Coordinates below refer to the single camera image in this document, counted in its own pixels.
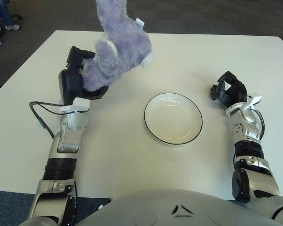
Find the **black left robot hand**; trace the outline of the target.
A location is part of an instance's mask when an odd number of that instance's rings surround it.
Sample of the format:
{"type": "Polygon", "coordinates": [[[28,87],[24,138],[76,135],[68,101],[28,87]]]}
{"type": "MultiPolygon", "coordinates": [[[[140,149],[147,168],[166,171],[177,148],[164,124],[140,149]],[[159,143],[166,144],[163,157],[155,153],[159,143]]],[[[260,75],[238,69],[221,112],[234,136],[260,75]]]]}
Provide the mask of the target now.
{"type": "Polygon", "coordinates": [[[62,70],[58,76],[60,95],[64,105],[71,105],[76,97],[89,100],[101,99],[108,91],[109,86],[103,86],[96,91],[87,91],[83,88],[83,77],[80,72],[83,68],[83,60],[94,57],[94,52],[71,47],[66,69],[62,70]]]}

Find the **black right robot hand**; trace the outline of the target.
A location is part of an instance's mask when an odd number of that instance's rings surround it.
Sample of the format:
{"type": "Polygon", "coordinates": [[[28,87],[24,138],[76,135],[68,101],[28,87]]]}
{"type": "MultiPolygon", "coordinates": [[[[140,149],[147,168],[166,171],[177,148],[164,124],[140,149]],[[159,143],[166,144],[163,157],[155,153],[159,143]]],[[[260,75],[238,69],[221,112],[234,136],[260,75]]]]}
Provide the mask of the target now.
{"type": "Polygon", "coordinates": [[[217,82],[217,85],[210,88],[212,100],[218,100],[226,107],[240,102],[247,102],[245,85],[230,71],[225,72],[217,82]]]}

